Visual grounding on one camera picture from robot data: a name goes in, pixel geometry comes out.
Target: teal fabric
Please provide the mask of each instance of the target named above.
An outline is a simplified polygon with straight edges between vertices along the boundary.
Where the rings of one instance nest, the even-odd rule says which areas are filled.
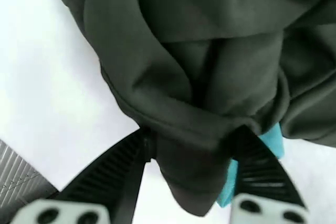
[[[279,123],[276,124],[270,131],[259,137],[274,153],[274,155],[277,156],[277,158],[282,158],[284,156],[285,151],[283,148],[282,133]],[[226,184],[224,185],[217,199],[217,203],[221,207],[226,207],[228,204],[230,204],[233,198],[237,171],[238,162],[232,159],[228,169]]]

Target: dark green fabric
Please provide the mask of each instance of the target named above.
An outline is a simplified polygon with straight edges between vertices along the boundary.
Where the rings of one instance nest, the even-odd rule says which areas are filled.
[[[336,0],[63,2],[187,211],[210,209],[243,124],[336,146]]]

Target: dark green jacket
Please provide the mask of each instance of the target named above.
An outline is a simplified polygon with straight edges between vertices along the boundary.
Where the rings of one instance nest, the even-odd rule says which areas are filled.
[[[240,125],[336,146],[336,0],[63,2],[187,211],[215,201]]]

